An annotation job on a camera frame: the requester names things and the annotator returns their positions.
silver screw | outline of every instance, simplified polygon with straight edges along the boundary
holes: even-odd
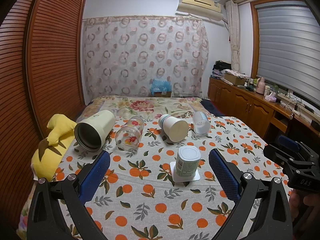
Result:
[[[45,178],[41,178],[41,179],[39,179],[39,181],[38,181],[39,184],[43,184],[44,182],[45,182]]]
[[[74,173],[72,173],[72,174],[70,174],[70,175],[68,175],[68,180],[74,180],[75,178],[76,178],[76,174],[74,174]]]
[[[250,173],[243,174],[245,179],[252,179],[252,175]]]
[[[277,183],[277,184],[279,184],[279,183],[281,182],[281,179],[279,179],[278,177],[275,177],[273,180],[274,180],[275,183]]]

yellow plush toy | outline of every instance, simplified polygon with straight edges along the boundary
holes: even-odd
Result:
[[[63,114],[55,114],[48,122],[47,128],[52,129],[48,137],[39,143],[31,159],[34,180],[45,177],[52,180],[54,173],[72,143],[76,122]]]

beige curtain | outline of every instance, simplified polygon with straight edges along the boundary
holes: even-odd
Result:
[[[238,4],[232,0],[226,3],[229,34],[231,42],[231,67],[240,72],[240,20]]]
[[[153,79],[175,96],[201,96],[209,43],[201,19],[126,16],[85,22],[84,68],[91,99],[146,97]]]

air conditioner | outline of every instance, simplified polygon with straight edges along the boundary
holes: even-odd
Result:
[[[221,21],[221,5],[213,0],[180,0],[177,11]]]

window blind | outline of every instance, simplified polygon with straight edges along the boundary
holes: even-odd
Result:
[[[260,49],[258,76],[320,105],[320,27],[303,1],[255,5]]]

